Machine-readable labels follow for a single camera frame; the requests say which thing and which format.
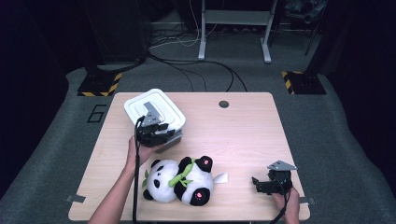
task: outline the panda face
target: panda face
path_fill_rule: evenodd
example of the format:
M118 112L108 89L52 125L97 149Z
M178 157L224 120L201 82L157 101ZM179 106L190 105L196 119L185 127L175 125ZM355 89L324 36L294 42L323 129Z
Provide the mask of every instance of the panda face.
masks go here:
M176 161L159 161L148 175L148 192L152 198L160 203L169 203L176 198L174 189L169 187L169 180L177 175L178 163Z

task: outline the forearm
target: forearm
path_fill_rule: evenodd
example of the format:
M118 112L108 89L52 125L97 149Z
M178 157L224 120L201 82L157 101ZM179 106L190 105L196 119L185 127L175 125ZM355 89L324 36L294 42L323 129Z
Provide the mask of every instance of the forearm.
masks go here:
M119 223L134 181L134 167L125 166L114 186L93 213L89 223Z

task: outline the gray carpet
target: gray carpet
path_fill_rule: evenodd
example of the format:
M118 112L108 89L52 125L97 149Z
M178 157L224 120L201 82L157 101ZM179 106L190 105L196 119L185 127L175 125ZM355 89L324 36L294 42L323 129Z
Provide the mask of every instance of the gray carpet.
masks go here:
M396 223L396 200L380 171L364 155L347 127L339 99L325 76L319 79L326 95L289 95L281 72L304 71L318 44L304 56L309 38L281 32L270 48L273 62L263 62L260 35L226 35L208 40L206 59L230 66L248 91L274 95L290 150L299 167L307 197L314 197L305 223ZM151 49L158 57L196 60L198 44L170 44ZM109 65L106 69L120 67ZM232 77L224 68L199 63L180 73L147 59L123 73L116 92L225 91ZM0 223L72 223L71 203L78 190L103 120L88 123L96 105L107 112L112 97L81 97L77 89L85 77L78 69L67 75L69 92L46 135L0 202ZM244 91L235 78L230 91ZM266 172L265 167L258 167Z

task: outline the panda ear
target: panda ear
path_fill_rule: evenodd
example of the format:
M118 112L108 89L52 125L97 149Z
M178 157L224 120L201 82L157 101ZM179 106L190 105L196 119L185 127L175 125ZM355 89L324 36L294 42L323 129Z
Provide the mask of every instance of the panda ear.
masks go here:
M145 199L149 200L149 201L154 200L154 198L151 196L151 194L149 193L149 191L147 189L143 192L143 197L145 197Z
M155 160L155 161L151 164L151 168L154 167L158 162L160 162L160 160Z

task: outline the yellow and black hazard tape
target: yellow and black hazard tape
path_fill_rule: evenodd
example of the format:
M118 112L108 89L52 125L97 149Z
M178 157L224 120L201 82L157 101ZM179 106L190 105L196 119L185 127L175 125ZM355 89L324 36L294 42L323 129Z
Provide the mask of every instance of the yellow and black hazard tape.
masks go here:
M285 80L286 89L288 89L289 94L295 94L293 86L290 81L290 74L303 74L303 72L290 72L290 71L282 71L282 77Z
M122 73L119 73L114 77L114 81L111 84L108 91L100 91L100 92L80 91L78 93L78 96L111 96L111 95L113 95L114 91L116 90L117 86L119 85L121 77L122 77Z

